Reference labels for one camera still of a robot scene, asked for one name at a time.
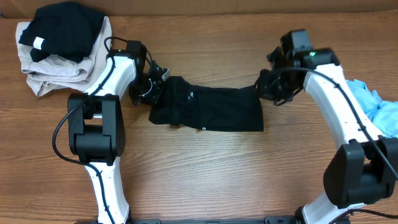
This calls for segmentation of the light blue t-shirt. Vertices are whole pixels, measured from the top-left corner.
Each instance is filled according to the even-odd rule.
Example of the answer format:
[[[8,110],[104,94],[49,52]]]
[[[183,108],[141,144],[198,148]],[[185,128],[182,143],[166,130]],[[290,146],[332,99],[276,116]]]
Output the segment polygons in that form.
[[[397,102],[384,101],[376,90],[370,91],[360,80],[346,80],[354,97],[371,122],[387,138],[397,138]]]

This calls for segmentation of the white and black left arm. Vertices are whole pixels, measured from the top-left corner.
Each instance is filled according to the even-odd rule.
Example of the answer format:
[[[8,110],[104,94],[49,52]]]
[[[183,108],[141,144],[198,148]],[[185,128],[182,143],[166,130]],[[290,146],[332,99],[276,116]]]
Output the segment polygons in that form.
[[[96,223],[132,222],[120,168],[126,143],[121,98],[128,92],[135,105],[153,105],[169,75],[145,50],[111,50],[95,84],[67,101],[70,150],[90,176],[98,206]]]

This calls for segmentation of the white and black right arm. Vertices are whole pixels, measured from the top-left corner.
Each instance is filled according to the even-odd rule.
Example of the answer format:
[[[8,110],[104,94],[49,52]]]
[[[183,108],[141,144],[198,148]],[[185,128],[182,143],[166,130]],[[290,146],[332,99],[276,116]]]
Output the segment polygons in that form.
[[[397,182],[397,139],[387,138],[365,115],[349,89],[331,49],[267,56],[271,70],[255,82],[258,97],[276,106],[304,90],[318,105],[336,145],[323,175],[323,193],[292,216],[268,216],[265,223],[349,223],[348,215],[389,198]]]

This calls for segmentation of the black t-shirt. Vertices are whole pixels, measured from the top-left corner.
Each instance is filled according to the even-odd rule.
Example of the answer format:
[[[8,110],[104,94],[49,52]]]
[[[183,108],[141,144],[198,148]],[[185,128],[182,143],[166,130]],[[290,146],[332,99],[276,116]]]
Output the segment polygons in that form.
[[[192,85],[182,77],[170,77],[165,82],[149,121],[210,131],[264,130],[262,105],[252,85],[210,88]]]

